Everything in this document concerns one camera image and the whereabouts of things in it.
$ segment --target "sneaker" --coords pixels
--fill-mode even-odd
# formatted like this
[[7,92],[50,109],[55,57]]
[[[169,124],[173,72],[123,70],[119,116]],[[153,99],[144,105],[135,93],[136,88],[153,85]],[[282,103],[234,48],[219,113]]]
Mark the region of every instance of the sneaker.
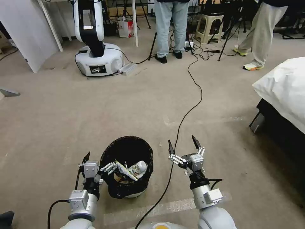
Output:
[[182,59],[182,52],[173,52],[173,54],[177,59]]
[[254,71],[256,69],[262,69],[262,68],[264,68],[264,66],[256,66],[255,64],[250,63],[250,64],[244,65],[242,68],[245,70],[248,70],[248,71]]
[[238,53],[239,55],[241,55],[241,56],[246,56],[246,55],[248,55],[247,52],[241,52],[241,51],[238,49],[238,46],[237,46],[237,45],[234,46],[233,51],[234,51],[234,52],[237,52],[237,53]]
[[155,55],[156,60],[158,60],[160,63],[166,64],[167,59],[166,56],[158,58],[157,54]]

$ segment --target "black trash can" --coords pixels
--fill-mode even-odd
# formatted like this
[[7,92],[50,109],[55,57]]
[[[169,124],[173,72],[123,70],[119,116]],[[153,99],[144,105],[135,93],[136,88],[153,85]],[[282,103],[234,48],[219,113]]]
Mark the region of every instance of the black trash can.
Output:
[[139,161],[144,161],[147,169],[141,178],[127,184],[115,180],[114,173],[107,176],[104,180],[108,185],[111,197],[122,199],[132,194],[141,193],[147,188],[153,172],[153,150],[145,140],[135,136],[125,136],[113,141],[104,151],[100,165],[104,167],[114,160],[123,165],[126,163],[128,168]]

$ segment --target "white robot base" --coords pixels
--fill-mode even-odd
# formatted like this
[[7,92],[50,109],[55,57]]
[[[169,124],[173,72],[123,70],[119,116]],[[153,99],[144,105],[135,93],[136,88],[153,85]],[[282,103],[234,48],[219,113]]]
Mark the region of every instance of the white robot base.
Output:
[[104,43],[105,51],[102,57],[93,57],[88,46],[81,48],[75,55],[79,70],[86,76],[108,76],[116,73],[124,65],[123,53],[120,47]]

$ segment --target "white cloth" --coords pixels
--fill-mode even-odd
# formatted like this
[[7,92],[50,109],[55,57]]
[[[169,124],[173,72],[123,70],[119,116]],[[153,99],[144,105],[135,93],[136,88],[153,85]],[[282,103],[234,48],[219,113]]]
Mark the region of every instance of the white cloth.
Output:
[[288,59],[253,84],[255,91],[305,134],[305,57]]
[[174,22],[174,39],[175,49],[174,52],[183,52],[186,38],[186,24],[187,24],[187,11],[188,2],[157,2],[155,1],[155,14],[156,14],[156,30],[157,30],[157,43],[158,43],[158,57],[164,57],[168,54],[168,32],[170,21],[173,16]]
[[253,21],[246,39],[239,45],[239,51],[248,52],[252,48],[253,64],[257,67],[266,62],[273,39],[275,25],[283,17],[287,6],[275,7],[262,3]]

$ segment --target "white sheet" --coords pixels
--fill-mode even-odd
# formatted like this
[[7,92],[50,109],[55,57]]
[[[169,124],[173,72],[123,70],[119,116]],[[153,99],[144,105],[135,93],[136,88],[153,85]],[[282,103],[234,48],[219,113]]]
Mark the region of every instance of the white sheet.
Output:
[[255,91],[305,134],[305,57],[288,59],[253,84]]

